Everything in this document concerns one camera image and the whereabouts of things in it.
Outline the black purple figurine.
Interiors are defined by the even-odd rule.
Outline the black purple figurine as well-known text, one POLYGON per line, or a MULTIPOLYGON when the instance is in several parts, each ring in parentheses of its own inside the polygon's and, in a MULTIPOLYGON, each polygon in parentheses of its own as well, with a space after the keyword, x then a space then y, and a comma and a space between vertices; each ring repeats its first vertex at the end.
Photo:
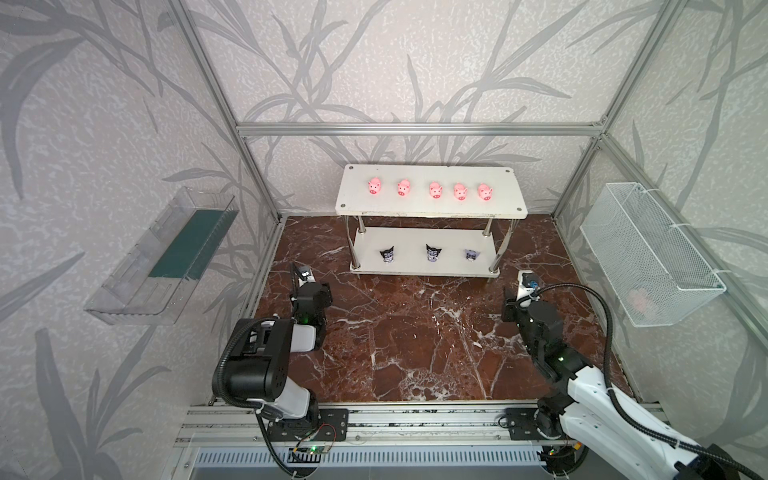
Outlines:
POLYGON ((441 248, 433 247, 429 244, 425 245, 425 250, 426 250, 426 259, 428 262, 431 262, 431 263, 437 262, 442 252, 441 248))
POLYGON ((387 263, 387 264, 392 263, 394 261, 395 246, 382 249, 379 251, 379 254, 382 257, 382 261, 384 263, 387 263))

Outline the pink pig toy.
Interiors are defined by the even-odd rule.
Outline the pink pig toy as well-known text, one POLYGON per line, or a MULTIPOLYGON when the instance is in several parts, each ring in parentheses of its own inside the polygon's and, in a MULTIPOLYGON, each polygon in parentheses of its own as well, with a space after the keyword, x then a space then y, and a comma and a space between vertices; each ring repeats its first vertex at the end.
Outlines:
POLYGON ((468 196, 468 189, 461 183, 456 183, 453 190, 454 198, 459 201, 464 201, 468 196))
POLYGON ((493 189, 487 184, 480 184, 477 192, 483 201, 490 201, 492 199, 493 189))
POLYGON ((443 187, 438 182, 432 182, 429 185, 429 195, 433 199, 440 199, 442 197, 443 187))
POLYGON ((401 197, 405 197, 410 193, 411 190, 411 183, 408 179, 402 179, 397 184, 397 193, 401 197))
POLYGON ((377 195, 382 188, 382 182, 378 177, 374 177, 367 182, 368 191, 371 195, 377 195))

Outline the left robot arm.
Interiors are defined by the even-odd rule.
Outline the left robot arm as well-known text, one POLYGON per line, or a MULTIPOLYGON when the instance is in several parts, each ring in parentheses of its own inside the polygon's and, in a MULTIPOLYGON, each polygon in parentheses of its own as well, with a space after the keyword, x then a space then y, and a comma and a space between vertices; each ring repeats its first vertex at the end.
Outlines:
POLYGON ((253 410, 264 422, 317 429, 316 396, 293 381, 288 370, 293 353, 322 347, 331 305, 327 283, 305 281, 291 294, 289 317, 239 320, 215 367, 213 394, 231 406, 253 410))

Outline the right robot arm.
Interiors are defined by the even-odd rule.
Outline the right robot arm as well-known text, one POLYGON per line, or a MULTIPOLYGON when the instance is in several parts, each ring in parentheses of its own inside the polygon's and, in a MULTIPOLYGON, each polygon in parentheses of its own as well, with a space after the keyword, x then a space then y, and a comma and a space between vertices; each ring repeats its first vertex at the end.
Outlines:
POLYGON ((722 448, 684 436, 616 388, 610 337, 603 365, 596 367, 565 342, 552 304, 532 294, 507 295, 502 318, 516 325, 534 367, 553 388, 538 402, 543 436, 583 444, 628 479, 758 478, 722 448))

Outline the white two-tier shelf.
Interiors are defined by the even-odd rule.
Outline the white two-tier shelf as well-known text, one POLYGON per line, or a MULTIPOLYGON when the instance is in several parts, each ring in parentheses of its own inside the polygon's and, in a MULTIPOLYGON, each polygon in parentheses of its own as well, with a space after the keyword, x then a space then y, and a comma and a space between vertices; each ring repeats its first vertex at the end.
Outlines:
POLYGON ((342 175, 335 205, 337 215, 345 223, 350 251, 350 269, 357 274, 397 276, 441 276, 496 278, 502 257, 512 234, 505 233, 496 242, 492 226, 497 220, 507 220, 512 227, 525 219, 528 209, 521 187, 510 167, 430 166, 430 165, 348 165, 342 175), (378 177, 382 182, 379 194, 371 195, 367 182, 378 177), (402 179, 411 183, 410 193, 401 197, 397 184, 402 179), (442 197, 433 199, 429 185, 438 182, 442 197), (456 183, 465 185, 468 196, 464 201, 454 198, 456 183), (478 186, 493 189, 492 199, 483 201, 478 186), (368 226, 367 217, 409 219, 482 220, 482 229, 437 227, 368 226), (426 259, 425 245, 442 249, 435 263, 426 259), (384 263, 379 251, 395 246, 394 261, 384 263), (480 252, 476 261, 465 258, 465 250, 480 252))

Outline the pink toy in basket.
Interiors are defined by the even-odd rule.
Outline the pink toy in basket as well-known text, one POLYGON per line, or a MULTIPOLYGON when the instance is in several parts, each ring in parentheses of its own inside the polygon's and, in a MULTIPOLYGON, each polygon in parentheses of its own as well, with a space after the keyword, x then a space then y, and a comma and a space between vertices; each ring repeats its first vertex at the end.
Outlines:
POLYGON ((657 311, 655 302, 645 288, 630 290, 628 300, 631 307, 642 315, 653 316, 657 311))

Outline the clear plastic wall bin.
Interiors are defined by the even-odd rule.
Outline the clear plastic wall bin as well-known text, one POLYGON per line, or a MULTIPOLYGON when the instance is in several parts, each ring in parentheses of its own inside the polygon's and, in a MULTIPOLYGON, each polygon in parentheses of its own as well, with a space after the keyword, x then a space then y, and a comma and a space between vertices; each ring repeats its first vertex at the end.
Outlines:
POLYGON ((233 194, 180 188, 85 304, 112 325, 172 325, 233 225, 233 194))

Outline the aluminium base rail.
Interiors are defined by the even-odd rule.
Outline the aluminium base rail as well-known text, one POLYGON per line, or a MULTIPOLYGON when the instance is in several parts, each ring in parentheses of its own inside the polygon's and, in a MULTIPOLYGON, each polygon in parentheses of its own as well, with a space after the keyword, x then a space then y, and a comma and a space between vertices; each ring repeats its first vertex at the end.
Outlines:
MULTIPOLYGON (((321 444, 352 446, 555 445, 533 425, 528 400, 322 403, 314 436, 321 444)), ((255 414, 221 402, 188 409, 176 447, 262 446, 255 414)))

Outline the aluminium cage frame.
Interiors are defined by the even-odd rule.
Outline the aluminium cage frame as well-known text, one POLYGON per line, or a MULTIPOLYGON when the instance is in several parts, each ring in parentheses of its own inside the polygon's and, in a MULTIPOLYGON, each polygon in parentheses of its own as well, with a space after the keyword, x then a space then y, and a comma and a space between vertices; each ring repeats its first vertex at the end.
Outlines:
POLYGON ((611 136, 684 217, 750 303, 767 306, 767 5, 684 1, 652 63, 617 106, 615 77, 661 1, 202 1, 194 29, 230 49, 238 80, 215 78, 250 137, 275 204, 294 214, 286 256, 335 272, 348 324, 292 361, 324 401, 531 398, 545 389, 519 335, 475 280, 357 280, 341 223, 321 220, 350 164, 514 169, 530 216, 503 272, 540 266, 617 298, 581 224, 618 173, 611 136))

